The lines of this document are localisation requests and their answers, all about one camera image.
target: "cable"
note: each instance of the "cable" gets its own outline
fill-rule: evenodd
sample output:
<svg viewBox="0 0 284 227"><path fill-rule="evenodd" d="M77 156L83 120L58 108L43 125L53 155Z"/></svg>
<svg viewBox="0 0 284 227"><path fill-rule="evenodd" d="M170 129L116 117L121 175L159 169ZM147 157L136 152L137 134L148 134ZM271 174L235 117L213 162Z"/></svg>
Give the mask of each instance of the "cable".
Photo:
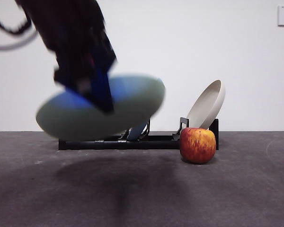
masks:
<svg viewBox="0 0 284 227"><path fill-rule="evenodd" d="M12 51L12 50L20 48L22 46L25 46L26 44L33 41L37 37L37 35L38 35L38 32L34 31L32 33L32 35L30 35L28 38L26 38L26 39L24 39L20 42L17 42L17 43L14 43L14 44L8 44L8 45L0 45L0 51Z"/></svg>
<svg viewBox="0 0 284 227"><path fill-rule="evenodd" d="M1 22L0 22L0 29L2 29L3 31L10 33L12 35L23 34L26 30L28 30L32 26L31 19L29 18L29 16L27 15L26 12L24 12L24 13L25 13L27 20L26 20L25 24L21 24L20 27L17 30L14 31L14 30L11 30L9 28L6 28Z"/></svg>

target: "red apple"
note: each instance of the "red apple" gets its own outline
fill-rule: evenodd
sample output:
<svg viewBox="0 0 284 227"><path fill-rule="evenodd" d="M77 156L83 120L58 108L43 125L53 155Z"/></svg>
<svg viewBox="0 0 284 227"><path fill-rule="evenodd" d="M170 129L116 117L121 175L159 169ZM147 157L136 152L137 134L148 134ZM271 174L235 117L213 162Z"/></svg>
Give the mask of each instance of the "red apple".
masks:
<svg viewBox="0 0 284 227"><path fill-rule="evenodd" d="M206 129L185 128L180 134L180 154L192 163L204 164L216 152L214 133Z"/></svg>

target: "gray floor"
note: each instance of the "gray floor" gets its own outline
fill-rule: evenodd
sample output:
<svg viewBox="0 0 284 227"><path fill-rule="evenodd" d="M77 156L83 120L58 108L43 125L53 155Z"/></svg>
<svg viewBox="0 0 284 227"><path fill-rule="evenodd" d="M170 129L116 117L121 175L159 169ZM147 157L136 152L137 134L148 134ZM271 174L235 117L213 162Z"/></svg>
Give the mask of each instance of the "gray floor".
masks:
<svg viewBox="0 0 284 227"><path fill-rule="evenodd" d="M0 227L182 226L284 227L284 132L221 132L207 165L0 132Z"/></svg>

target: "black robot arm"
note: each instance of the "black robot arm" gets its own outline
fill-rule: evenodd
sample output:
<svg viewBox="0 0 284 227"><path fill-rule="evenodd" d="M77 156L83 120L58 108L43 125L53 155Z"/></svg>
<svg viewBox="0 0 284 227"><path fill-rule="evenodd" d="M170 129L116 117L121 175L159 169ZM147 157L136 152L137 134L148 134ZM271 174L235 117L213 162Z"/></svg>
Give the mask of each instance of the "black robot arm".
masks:
<svg viewBox="0 0 284 227"><path fill-rule="evenodd" d="M105 113L113 101L107 73L115 53L95 0L15 0L31 18L59 68L54 80L85 97Z"/></svg>

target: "white plate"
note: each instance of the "white plate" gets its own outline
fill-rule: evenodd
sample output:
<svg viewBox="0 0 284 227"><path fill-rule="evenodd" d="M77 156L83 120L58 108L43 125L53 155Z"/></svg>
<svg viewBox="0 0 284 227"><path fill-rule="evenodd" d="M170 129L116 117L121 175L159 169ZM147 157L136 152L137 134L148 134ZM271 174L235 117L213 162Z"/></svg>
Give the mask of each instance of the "white plate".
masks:
<svg viewBox="0 0 284 227"><path fill-rule="evenodd" d="M77 94L64 91L39 109L37 123L58 139L97 140L148 121L165 95L160 79L141 74L114 76L109 84L115 108L113 114L104 114Z"/></svg>
<svg viewBox="0 0 284 227"><path fill-rule="evenodd" d="M218 115L225 98L225 86L214 81L199 96L187 115L190 128L208 129Z"/></svg>

